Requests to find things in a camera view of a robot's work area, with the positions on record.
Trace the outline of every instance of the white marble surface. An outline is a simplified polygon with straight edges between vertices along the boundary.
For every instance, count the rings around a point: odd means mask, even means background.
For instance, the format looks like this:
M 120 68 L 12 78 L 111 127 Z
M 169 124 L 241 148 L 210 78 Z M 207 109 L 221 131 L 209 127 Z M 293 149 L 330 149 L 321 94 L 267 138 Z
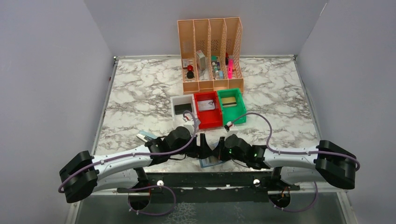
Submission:
M 245 79 L 243 100 L 248 112 L 258 112 L 269 119 L 274 129 L 270 140 L 275 147 L 308 147 L 318 144 L 310 110 L 292 59 L 242 58 Z M 120 60 L 106 115 L 103 121 L 97 155 L 125 151 L 143 144 L 139 130 L 157 136 L 172 130 L 170 97 L 182 95 L 179 58 Z M 254 115 L 239 125 L 238 136 L 249 144 L 263 144 L 269 133 L 265 121 Z M 224 128 L 200 130 L 208 144 L 225 136 Z M 201 168 L 198 159 L 168 161 L 145 168 L 147 172 L 213 172 L 247 171 L 232 161 Z

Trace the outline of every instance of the robotic arm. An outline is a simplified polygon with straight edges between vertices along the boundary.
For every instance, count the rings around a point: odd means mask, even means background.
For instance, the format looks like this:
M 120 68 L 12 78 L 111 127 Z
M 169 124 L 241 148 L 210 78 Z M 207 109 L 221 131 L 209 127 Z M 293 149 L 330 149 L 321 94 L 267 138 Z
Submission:
M 91 156 L 88 151 L 80 152 L 59 172 L 62 185 L 58 191 L 65 193 L 68 203 L 74 203 L 98 190 L 117 188 L 119 192 L 125 192 L 126 189 L 163 185 L 164 182 L 165 186 L 171 188 L 220 188 L 226 185 L 240 187 L 242 189 L 239 194 L 245 194 L 244 200 L 252 201 L 268 201 L 268 191 L 272 190 L 297 190 L 298 187 L 294 185 L 297 182 L 326 181 L 338 188 L 354 188 L 355 171 L 359 168 L 356 157 L 330 141 L 321 140 L 319 145 L 309 148 L 271 148 L 268 144 L 269 138 L 266 145 L 250 145 L 236 135 L 237 130 L 232 123 L 225 128 L 228 134 L 220 137 L 214 150 L 209 148 L 204 133 L 200 134 L 198 146 L 197 136 L 192 137 L 190 134 L 191 128 L 179 126 L 164 138 L 150 140 L 125 152 L 95 156 Z M 221 161 L 238 160 L 257 170 L 274 169 L 272 172 L 209 174 L 144 172 L 143 167 L 166 162 L 175 154 L 199 159 L 215 156 Z M 258 200 L 257 194 L 246 196 L 251 190 L 253 193 L 264 194 L 263 199 Z M 221 202 L 224 197 L 220 198 L 218 195 L 219 191 L 216 193 L 217 197 L 213 198 Z M 239 200 L 240 196 L 232 199 L 227 195 L 227 198 L 231 201 Z M 199 199 L 187 198 L 184 201 L 192 200 Z

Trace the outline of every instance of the purple cable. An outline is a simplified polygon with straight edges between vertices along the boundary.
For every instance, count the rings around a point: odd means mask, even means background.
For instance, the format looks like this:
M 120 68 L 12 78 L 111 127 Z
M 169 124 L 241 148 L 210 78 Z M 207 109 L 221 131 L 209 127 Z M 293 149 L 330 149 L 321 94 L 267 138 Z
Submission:
M 307 211 L 308 209 L 312 208 L 312 207 L 315 205 L 316 201 L 317 201 L 318 198 L 319 198 L 318 185 L 316 184 L 316 182 L 314 182 L 313 184 L 315 185 L 315 197 L 313 198 L 313 201 L 311 202 L 311 204 L 308 205 L 307 207 L 303 208 L 303 209 L 289 210 L 289 209 L 285 209 L 285 208 L 281 208 L 281 207 L 276 206 L 271 200 L 270 200 L 270 202 L 274 205 L 274 208 L 277 208 L 277 209 L 279 209 L 279 210 L 286 211 L 286 212 L 302 212 L 302 211 Z
M 131 191 L 137 191 L 137 190 L 145 190 L 145 189 L 151 189 L 151 188 L 165 188 L 165 189 L 167 189 L 168 191 L 170 191 L 170 192 L 172 193 L 172 195 L 173 195 L 173 206 L 172 206 L 172 208 L 169 209 L 168 211 L 162 212 L 162 213 L 144 212 L 144 211 L 140 211 L 140 210 L 135 210 L 135 209 L 133 209 L 132 206 L 131 206 L 131 204 L 129 203 L 129 200 L 128 200 L 128 206 L 129 206 L 129 208 L 130 208 L 129 211 L 134 211 L 134 212 L 136 212 L 137 215 L 140 213 L 140 214 L 149 215 L 149 216 L 164 216 L 164 215 L 168 215 L 169 213 L 171 213 L 171 212 L 175 209 L 175 207 L 176 207 L 176 195 L 175 195 L 175 193 L 172 191 L 171 188 L 169 188 L 169 187 L 167 187 L 167 186 L 153 185 L 153 186 L 147 186 L 147 187 L 144 187 L 144 188 L 134 188 L 134 189 L 129 189 L 129 190 L 131 190 Z
M 124 155 L 119 155 L 119 156 L 116 156 L 116 157 L 113 157 L 113 158 L 105 159 L 105 160 L 103 160 L 104 163 L 110 162 L 110 161 L 113 161 L 113 160 L 117 160 L 117 159 L 121 159 L 121 158 L 125 158 L 125 157 L 129 157 L 129 156 L 137 156 L 137 155 L 169 155 L 169 154 L 178 153 L 178 152 L 182 151 L 183 149 L 185 149 L 187 146 L 190 145 L 190 143 L 194 140 L 195 134 L 197 133 L 197 120 L 195 119 L 194 114 L 193 114 L 192 112 L 190 112 L 190 111 L 184 111 L 184 112 L 183 112 L 183 116 L 184 116 L 184 117 L 185 117 L 185 114 L 186 114 L 186 113 L 189 113 L 189 114 L 192 116 L 192 120 L 193 120 L 193 122 L 194 122 L 194 132 L 192 133 L 192 137 L 190 138 L 190 140 L 189 140 L 184 146 L 182 146 L 181 148 L 176 149 L 176 150 L 174 150 L 174 151 L 165 152 L 165 153 L 135 153 L 135 154 L 124 154 Z M 87 170 L 87 169 L 89 169 L 89 168 L 91 168 L 91 167 L 94 167 L 94 166 L 96 166 L 96 165 L 99 165 L 99 164 L 100 164 L 100 161 L 94 162 L 94 163 L 91 163 L 91 164 L 89 164 L 89 165 L 86 165 L 85 167 L 83 167 L 83 168 L 77 170 L 77 172 L 75 172 L 75 173 L 73 173 L 72 175 L 70 175 L 68 178 L 66 178 L 65 181 L 63 181 L 63 182 L 61 183 L 61 185 L 60 185 L 59 188 L 58 188 L 58 192 L 59 192 L 59 193 L 64 193 L 64 190 L 62 190 L 62 188 L 65 186 L 65 184 L 66 184 L 68 181 L 70 181 L 73 177 L 77 176 L 78 174 L 80 174 L 80 173 L 83 172 L 84 170 Z
M 236 122 L 236 121 L 239 120 L 240 118 L 243 118 L 243 117 L 245 117 L 246 115 L 250 115 L 250 114 L 257 115 L 257 116 L 263 118 L 263 119 L 267 122 L 267 124 L 268 124 L 268 126 L 269 126 L 269 135 L 268 135 L 266 144 L 267 144 L 267 148 L 268 148 L 271 152 L 273 152 L 273 153 L 279 153 L 279 154 L 289 154 L 289 155 L 306 155 L 306 154 L 307 154 L 306 152 L 285 152 L 285 151 L 274 150 L 273 148 L 271 148 L 271 147 L 269 146 L 269 139 L 270 139 L 271 136 L 272 136 L 272 126 L 271 126 L 270 122 L 268 121 L 268 119 L 266 119 L 264 116 L 262 116 L 262 115 L 259 114 L 259 113 L 255 113 L 255 112 L 248 112 L 248 113 L 245 113 L 245 114 L 239 116 L 237 119 L 231 121 L 231 123 L 234 124 L 234 122 Z M 356 163 L 356 171 L 358 171 L 358 170 L 360 169 L 360 163 L 359 163 L 359 161 L 357 161 L 357 159 L 355 159 L 354 157 L 351 157 L 351 156 L 349 156 L 349 155 L 345 155 L 345 154 L 341 154 L 341 153 L 326 152 L 326 151 L 309 151 L 308 153 L 309 153 L 309 154 L 335 155 L 335 156 L 341 156 L 341 157 L 344 157 L 344 158 L 348 158 L 348 159 L 350 159 L 350 160 L 352 160 L 353 162 Z

